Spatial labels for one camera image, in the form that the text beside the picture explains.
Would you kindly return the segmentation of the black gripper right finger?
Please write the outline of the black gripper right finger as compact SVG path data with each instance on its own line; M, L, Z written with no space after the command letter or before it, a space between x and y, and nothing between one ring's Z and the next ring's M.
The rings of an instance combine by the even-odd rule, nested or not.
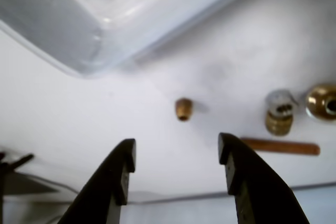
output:
M220 133L218 159L225 166L238 223L309 222L290 187L241 139Z

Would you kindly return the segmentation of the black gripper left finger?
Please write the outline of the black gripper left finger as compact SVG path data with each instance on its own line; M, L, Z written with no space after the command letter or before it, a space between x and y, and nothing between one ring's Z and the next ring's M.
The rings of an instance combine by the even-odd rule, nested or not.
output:
M121 141L90 177L60 223L119 223L128 202L130 174L135 172L136 141Z

